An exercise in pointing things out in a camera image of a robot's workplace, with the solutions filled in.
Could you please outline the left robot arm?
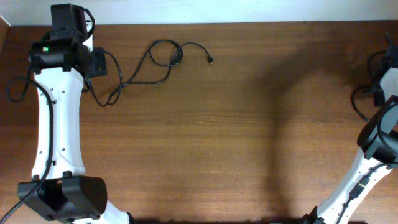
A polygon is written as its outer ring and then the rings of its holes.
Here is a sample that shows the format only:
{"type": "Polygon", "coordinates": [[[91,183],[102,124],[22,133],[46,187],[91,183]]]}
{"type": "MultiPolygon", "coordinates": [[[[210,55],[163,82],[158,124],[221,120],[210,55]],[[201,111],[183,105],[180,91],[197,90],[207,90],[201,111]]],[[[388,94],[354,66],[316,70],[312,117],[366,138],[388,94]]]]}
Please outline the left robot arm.
{"type": "Polygon", "coordinates": [[[93,47],[95,20],[73,4],[54,4],[51,16],[52,30],[29,52],[39,136],[32,179],[18,185],[18,196],[48,221],[132,223],[108,200],[105,181],[85,174],[80,151],[81,94],[91,78],[107,73],[106,51],[93,47]]]}

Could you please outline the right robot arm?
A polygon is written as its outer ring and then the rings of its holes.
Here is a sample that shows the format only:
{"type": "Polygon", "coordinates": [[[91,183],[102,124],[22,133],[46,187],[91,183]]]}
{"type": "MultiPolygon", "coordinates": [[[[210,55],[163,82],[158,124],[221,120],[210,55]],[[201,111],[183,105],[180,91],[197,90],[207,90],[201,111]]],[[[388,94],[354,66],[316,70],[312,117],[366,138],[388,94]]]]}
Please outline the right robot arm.
{"type": "Polygon", "coordinates": [[[336,190],[300,223],[348,223],[371,189],[397,168],[397,90],[388,97],[358,136],[359,149],[336,190]]]}

